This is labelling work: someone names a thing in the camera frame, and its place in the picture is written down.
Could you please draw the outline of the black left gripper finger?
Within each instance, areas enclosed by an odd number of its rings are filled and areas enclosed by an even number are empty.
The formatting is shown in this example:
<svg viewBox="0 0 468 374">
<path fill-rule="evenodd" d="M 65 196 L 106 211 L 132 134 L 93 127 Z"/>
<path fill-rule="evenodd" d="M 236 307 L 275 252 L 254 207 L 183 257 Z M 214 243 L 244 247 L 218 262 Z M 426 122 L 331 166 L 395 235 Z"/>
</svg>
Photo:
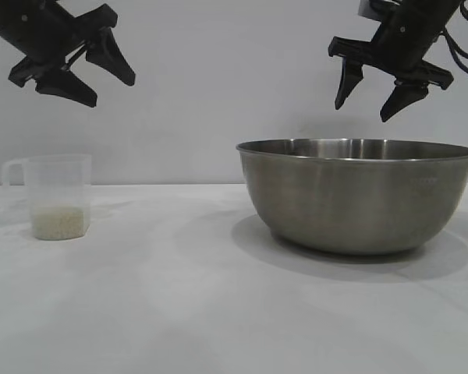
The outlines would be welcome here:
<svg viewBox="0 0 468 374">
<path fill-rule="evenodd" d="M 69 70 L 53 69 L 36 80 L 39 94 L 63 97 L 79 104 L 95 108 L 98 96 L 86 83 Z"/>
<path fill-rule="evenodd" d="M 127 86 L 133 86 L 136 74 L 122 55 L 111 28 L 104 28 L 90 40 L 86 61 L 111 73 Z"/>
</svg>

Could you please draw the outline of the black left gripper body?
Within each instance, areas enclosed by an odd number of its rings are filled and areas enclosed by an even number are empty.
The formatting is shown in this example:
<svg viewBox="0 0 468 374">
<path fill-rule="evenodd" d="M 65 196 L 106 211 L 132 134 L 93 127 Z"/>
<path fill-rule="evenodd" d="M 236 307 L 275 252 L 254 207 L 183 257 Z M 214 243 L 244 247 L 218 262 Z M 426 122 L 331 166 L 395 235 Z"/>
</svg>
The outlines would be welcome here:
<svg viewBox="0 0 468 374">
<path fill-rule="evenodd" d="M 9 80 L 24 85 L 64 66 L 67 55 L 115 27 L 117 20 L 107 4 L 73 16 L 57 1 L 0 1 L 0 37 L 24 54 Z"/>
</svg>

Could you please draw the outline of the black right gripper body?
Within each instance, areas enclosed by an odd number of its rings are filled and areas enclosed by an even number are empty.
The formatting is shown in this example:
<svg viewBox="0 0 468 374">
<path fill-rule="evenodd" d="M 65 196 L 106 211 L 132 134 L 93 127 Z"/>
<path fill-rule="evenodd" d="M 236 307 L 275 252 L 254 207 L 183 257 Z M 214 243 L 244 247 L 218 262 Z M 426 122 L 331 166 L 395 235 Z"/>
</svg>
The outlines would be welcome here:
<svg viewBox="0 0 468 374">
<path fill-rule="evenodd" d="M 362 1 L 359 15 L 380 23 L 370 41 L 333 37 L 328 55 L 348 58 L 399 81 L 429 83 L 442 89 L 452 74 L 424 56 L 453 16 L 452 1 Z"/>
</svg>

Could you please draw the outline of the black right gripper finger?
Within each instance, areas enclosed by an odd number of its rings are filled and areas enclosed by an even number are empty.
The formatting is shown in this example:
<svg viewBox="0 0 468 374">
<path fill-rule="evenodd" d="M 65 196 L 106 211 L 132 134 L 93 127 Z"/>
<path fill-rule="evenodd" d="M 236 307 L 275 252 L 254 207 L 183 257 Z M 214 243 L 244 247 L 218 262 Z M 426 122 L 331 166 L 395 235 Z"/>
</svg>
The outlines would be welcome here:
<svg viewBox="0 0 468 374">
<path fill-rule="evenodd" d="M 401 110 L 423 100 L 429 93 L 426 83 L 402 83 L 396 85 L 380 110 L 382 122 L 387 122 Z"/>
<path fill-rule="evenodd" d="M 335 109 L 339 110 L 355 87 L 363 80 L 363 64 L 343 58 L 339 88 L 335 98 Z"/>
</svg>

